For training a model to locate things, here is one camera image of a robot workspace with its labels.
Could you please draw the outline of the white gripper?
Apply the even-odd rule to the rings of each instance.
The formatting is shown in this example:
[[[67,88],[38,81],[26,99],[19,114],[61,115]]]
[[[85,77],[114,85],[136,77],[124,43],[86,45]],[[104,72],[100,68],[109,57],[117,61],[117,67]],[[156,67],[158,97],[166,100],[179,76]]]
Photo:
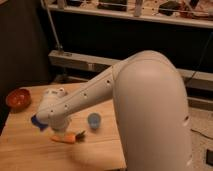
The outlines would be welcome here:
[[[55,132],[65,132],[69,126],[70,121],[65,118],[62,120],[52,121],[50,127]]]

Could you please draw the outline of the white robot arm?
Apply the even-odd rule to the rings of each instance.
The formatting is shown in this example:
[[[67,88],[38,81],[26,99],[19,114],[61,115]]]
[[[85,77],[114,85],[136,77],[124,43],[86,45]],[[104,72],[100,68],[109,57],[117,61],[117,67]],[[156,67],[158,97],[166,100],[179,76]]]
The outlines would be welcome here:
[[[46,91],[31,122],[65,134],[71,114],[109,99],[128,171],[193,171],[185,85],[156,51],[118,62],[70,94]]]

